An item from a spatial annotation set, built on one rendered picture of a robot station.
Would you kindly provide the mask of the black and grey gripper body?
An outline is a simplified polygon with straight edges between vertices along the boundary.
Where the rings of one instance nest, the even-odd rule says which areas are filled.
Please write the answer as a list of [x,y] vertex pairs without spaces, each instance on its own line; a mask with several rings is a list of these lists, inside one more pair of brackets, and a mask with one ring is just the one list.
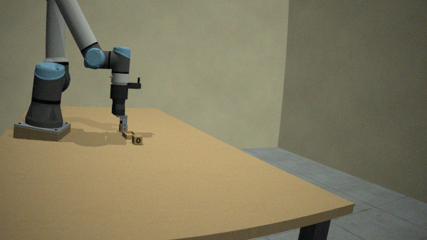
[[129,74],[114,74],[111,77],[110,98],[112,99],[112,114],[116,116],[125,115],[125,100],[128,99],[128,89],[141,89],[140,78],[138,83],[129,83]]

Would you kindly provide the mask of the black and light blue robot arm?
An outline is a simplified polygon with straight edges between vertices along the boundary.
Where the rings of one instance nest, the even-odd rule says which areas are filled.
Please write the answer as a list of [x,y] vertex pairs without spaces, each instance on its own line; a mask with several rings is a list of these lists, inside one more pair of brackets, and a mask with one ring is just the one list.
[[61,94],[71,80],[69,61],[65,58],[66,24],[84,57],[86,68],[129,74],[130,48],[102,51],[77,0],[46,1],[46,58],[34,70],[31,104],[25,123],[39,128],[60,128],[63,126]]

